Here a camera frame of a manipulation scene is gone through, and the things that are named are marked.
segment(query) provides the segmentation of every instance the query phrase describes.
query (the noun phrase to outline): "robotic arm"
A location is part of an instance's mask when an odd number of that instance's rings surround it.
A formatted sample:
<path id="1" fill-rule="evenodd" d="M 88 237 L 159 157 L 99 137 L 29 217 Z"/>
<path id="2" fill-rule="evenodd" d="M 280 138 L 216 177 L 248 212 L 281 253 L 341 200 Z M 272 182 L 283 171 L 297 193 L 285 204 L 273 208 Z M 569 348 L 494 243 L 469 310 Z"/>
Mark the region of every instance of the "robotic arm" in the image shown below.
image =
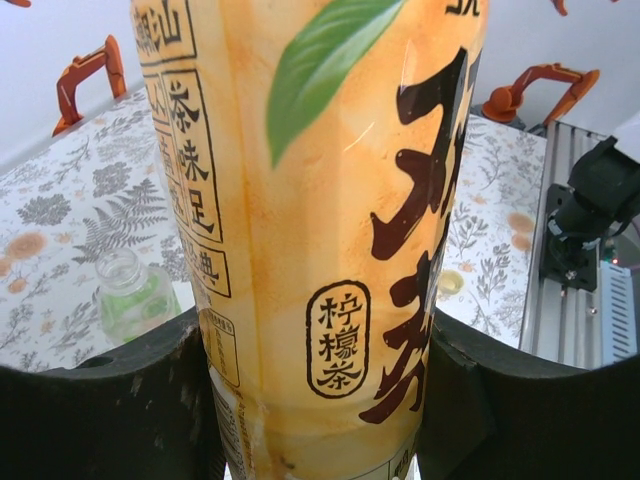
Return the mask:
<path id="1" fill-rule="evenodd" d="M 31 6 L 30 0 L 7 0 L 7 2 L 16 7 L 29 8 Z"/>
<path id="2" fill-rule="evenodd" d="M 568 185 L 550 188 L 540 273 L 562 285 L 593 291 L 601 239 L 614 222 L 622 233 L 640 214 L 640 114 L 583 155 Z"/>
<path id="3" fill-rule="evenodd" d="M 524 91 L 533 82 L 547 79 L 569 83 L 569 89 L 542 123 L 546 127 L 551 121 L 571 110 L 591 90 L 599 78 L 599 70 L 579 72 L 565 68 L 560 63 L 534 65 L 527 68 L 513 85 L 494 90 L 489 100 L 482 105 L 482 114 L 494 122 L 510 123 L 516 118 L 518 108 L 522 106 Z"/>
<path id="4" fill-rule="evenodd" d="M 566 17 L 569 15 L 569 12 L 564 6 L 564 0 L 551 0 L 553 2 L 553 6 L 556 7 L 556 10 L 560 15 Z"/>
<path id="5" fill-rule="evenodd" d="M 104 46 L 84 57 L 75 57 L 62 72 L 56 85 L 61 118 L 53 131 L 53 136 L 82 120 L 83 117 L 76 107 L 76 89 L 83 80 L 102 67 L 105 67 L 107 71 L 113 98 L 117 98 L 127 91 L 118 42 L 112 35 L 109 35 Z"/>

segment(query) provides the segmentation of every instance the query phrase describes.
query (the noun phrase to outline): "bottle neck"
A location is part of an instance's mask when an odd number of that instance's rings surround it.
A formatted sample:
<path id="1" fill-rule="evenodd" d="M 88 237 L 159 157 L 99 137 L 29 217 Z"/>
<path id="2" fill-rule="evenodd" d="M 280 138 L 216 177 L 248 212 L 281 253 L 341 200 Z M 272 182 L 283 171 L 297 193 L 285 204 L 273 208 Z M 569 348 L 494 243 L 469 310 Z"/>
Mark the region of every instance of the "bottle neck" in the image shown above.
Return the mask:
<path id="1" fill-rule="evenodd" d="M 125 296 L 139 290 L 149 279 L 149 269 L 127 248 L 111 250 L 100 256 L 96 272 L 103 290 Z"/>

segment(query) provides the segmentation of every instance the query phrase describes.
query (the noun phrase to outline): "gray flower pattern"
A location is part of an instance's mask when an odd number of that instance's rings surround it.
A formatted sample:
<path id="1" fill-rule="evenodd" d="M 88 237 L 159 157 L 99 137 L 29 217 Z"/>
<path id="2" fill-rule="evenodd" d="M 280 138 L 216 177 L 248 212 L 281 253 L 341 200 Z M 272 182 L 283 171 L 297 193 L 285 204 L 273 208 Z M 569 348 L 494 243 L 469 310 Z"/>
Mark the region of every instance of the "gray flower pattern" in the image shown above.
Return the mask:
<path id="1" fill-rule="evenodd" d="M 48 192 L 50 190 L 53 190 L 54 186 L 55 186 L 55 182 L 50 180 L 48 182 L 45 182 L 45 183 L 41 184 L 38 187 L 38 191 L 41 192 L 41 193 Z"/>
<path id="2" fill-rule="evenodd" d="M 156 145 L 142 89 L 0 176 L 7 212 L 0 242 L 34 230 L 47 238 L 46 255 L 0 255 L 7 312 L 0 363 L 32 372 L 73 368 L 113 348 L 101 327 L 94 266 L 107 248 L 130 246 L 174 282 L 189 280 L 153 173 Z M 444 262 L 465 285 L 440 294 L 438 306 L 510 345 L 520 329 L 530 233 L 505 219 L 513 212 L 535 218 L 543 155 L 544 140 L 470 120 Z"/>
<path id="3" fill-rule="evenodd" d="M 51 197 L 37 196 L 18 209 L 18 215 L 25 225 L 59 225 L 71 211 L 69 200 L 61 193 Z"/>
<path id="4" fill-rule="evenodd" d="M 175 265 L 174 278 L 183 278 L 179 242 L 160 247 L 176 233 L 151 168 L 155 145 L 143 89 L 0 176 L 0 250 L 23 233 L 47 239 L 45 254 L 0 255 L 0 364 L 73 368 L 113 348 L 96 297 L 93 262 L 104 248 L 123 242 L 144 263 Z"/>
<path id="5" fill-rule="evenodd" d="M 189 282 L 191 278 L 187 271 L 184 250 L 176 235 L 171 235 L 160 242 L 162 248 L 162 264 L 152 263 L 151 266 L 166 270 L 174 282 Z"/>
<path id="6" fill-rule="evenodd" d="M 94 198 L 104 197 L 119 192 L 127 186 L 131 167 L 124 162 L 117 162 L 93 172 Z"/>
<path id="7" fill-rule="evenodd" d="M 529 249 L 540 196 L 546 141 L 470 117 L 443 271 L 463 280 L 439 293 L 449 315 L 518 346 Z M 518 222 L 510 219 L 516 215 Z"/>

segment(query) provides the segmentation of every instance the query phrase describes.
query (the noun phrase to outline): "chinese characters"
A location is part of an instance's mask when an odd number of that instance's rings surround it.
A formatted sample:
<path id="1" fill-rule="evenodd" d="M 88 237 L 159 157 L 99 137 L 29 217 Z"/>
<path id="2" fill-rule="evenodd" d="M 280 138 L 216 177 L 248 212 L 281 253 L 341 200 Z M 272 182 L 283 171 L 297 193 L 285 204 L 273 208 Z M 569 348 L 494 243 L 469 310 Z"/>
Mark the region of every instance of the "chinese characters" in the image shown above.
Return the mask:
<path id="1" fill-rule="evenodd" d="M 398 117 L 403 125 L 412 124 L 439 105 L 442 106 L 443 113 L 430 154 L 403 149 L 396 155 L 396 165 L 409 175 L 414 185 L 390 222 L 385 223 L 375 213 L 371 214 L 371 254 L 377 260 L 389 260 L 402 248 L 426 214 L 427 208 L 431 209 L 431 213 L 437 213 L 440 209 L 440 218 L 449 210 L 451 192 L 462 158 L 465 132 L 465 127 L 458 124 L 458 110 L 463 96 L 472 88 L 471 82 L 467 85 L 467 68 L 467 52 L 461 48 L 452 62 L 431 78 L 419 85 L 401 86 L 398 89 L 396 103 Z M 452 144 L 455 161 L 449 185 L 445 188 L 446 161 Z M 394 306 L 403 308 L 414 303 L 416 299 L 418 305 L 408 320 L 383 335 L 385 344 L 398 350 L 399 356 L 390 371 L 386 368 L 382 371 L 382 379 L 374 397 L 379 403 L 360 413 L 360 418 L 367 423 L 380 424 L 389 418 L 406 397 L 414 379 L 418 384 L 416 398 L 410 410 L 417 412 L 420 409 L 426 369 L 423 354 L 431 333 L 431 319 L 428 313 L 433 307 L 436 293 L 435 281 L 432 279 L 442 264 L 448 224 L 447 214 L 444 230 L 435 251 L 432 251 L 431 255 L 429 251 L 424 251 L 416 264 L 416 273 L 399 279 L 389 290 Z M 411 366 L 409 362 L 415 358 L 416 352 L 420 355 Z"/>
<path id="2" fill-rule="evenodd" d="M 471 13 L 474 17 L 480 15 L 478 10 L 478 0 L 458 0 L 455 5 L 447 5 L 445 13 L 452 13 L 453 15 L 468 15 Z"/>
<path id="3" fill-rule="evenodd" d="M 201 237 L 207 246 L 214 248 L 209 242 L 222 243 L 222 227 L 215 159 L 198 73 L 175 70 L 161 73 L 160 77 L 167 92 L 167 115 L 173 127 L 174 150 L 170 156 L 177 173 L 170 176 L 183 200 L 178 209 L 180 198 L 172 194 L 176 213 L 189 235 Z"/>
<path id="4" fill-rule="evenodd" d="M 180 239 L 184 247 L 185 260 L 191 267 L 194 288 L 197 285 L 223 297 L 231 298 L 226 253 L 198 244 L 182 229 L 180 229 Z"/>
<path id="5" fill-rule="evenodd" d="M 238 351 L 233 322 L 211 308 L 198 312 L 209 362 L 234 387 L 240 385 Z"/>
<path id="6" fill-rule="evenodd" d="M 146 8 L 135 7 L 133 23 L 142 66 L 195 58 L 191 15 L 186 0 L 160 0 Z"/>
<path id="7" fill-rule="evenodd" d="M 367 375 L 371 297 L 359 282 L 320 289 L 307 305 L 307 381 L 325 398 L 355 392 Z"/>
<path id="8" fill-rule="evenodd" d="M 169 175 L 175 175 L 173 171 L 173 162 L 171 161 L 171 153 L 169 152 L 169 144 L 165 135 L 160 136 L 160 154 L 162 155 L 162 163 L 164 169 Z"/>
<path id="9" fill-rule="evenodd" d="M 149 106 L 151 107 L 151 115 L 153 120 L 165 125 L 169 125 L 169 118 L 167 117 L 167 102 L 165 100 L 165 94 L 163 91 L 162 83 L 160 82 L 160 76 L 152 75 L 146 77 L 145 89 L 147 91 L 147 97 L 149 98 Z"/>

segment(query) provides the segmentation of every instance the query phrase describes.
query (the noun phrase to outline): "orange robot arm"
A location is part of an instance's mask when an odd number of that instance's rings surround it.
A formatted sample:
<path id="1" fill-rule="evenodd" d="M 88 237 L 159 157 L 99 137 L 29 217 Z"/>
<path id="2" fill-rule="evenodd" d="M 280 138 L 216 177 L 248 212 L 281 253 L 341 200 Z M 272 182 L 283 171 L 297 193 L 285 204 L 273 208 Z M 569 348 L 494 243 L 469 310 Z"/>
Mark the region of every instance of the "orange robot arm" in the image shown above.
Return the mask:
<path id="1" fill-rule="evenodd" d="M 534 65 L 525 70 L 513 85 L 494 90 L 489 101 L 482 106 L 482 113 L 496 122 L 509 123 L 513 121 L 518 108 L 522 106 L 524 90 L 534 81 L 545 78 L 570 83 L 571 86 L 567 92 L 544 120 L 543 125 L 546 126 L 571 110 L 591 90 L 599 77 L 599 70 L 582 73 L 564 68 L 559 63 Z"/>
<path id="2" fill-rule="evenodd" d="M 82 115 L 78 113 L 76 107 L 76 89 L 78 85 L 98 71 L 105 67 L 111 93 L 113 98 L 123 95 L 127 91 L 124 82 L 124 69 L 122 67 L 122 59 L 120 58 L 120 49 L 116 39 L 109 35 L 104 47 L 96 50 L 85 57 L 75 57 L 64 72 L 60 76 L 56 85 L 58 92 L 58 106 L 62 118 L 53 131 L 53 136 L 63 132 L 71 125 L 82 120 Z"/>
<path id="3" fill-rule="evenodd" d="M 566 17 L 569 15 L 569 12 L 564 6 L 564 0 L 551 0 L 553 2 L 553 6 L 556 7 L 556 10 L 560 15 Z"/>
<path id="4" fill-rule="evenodd" d="M 7 0 L 11 5 L 15 5 L 16 7 L 24 7 L 29 8 L 31 6 L 31 2 L 29 0 Z"/>

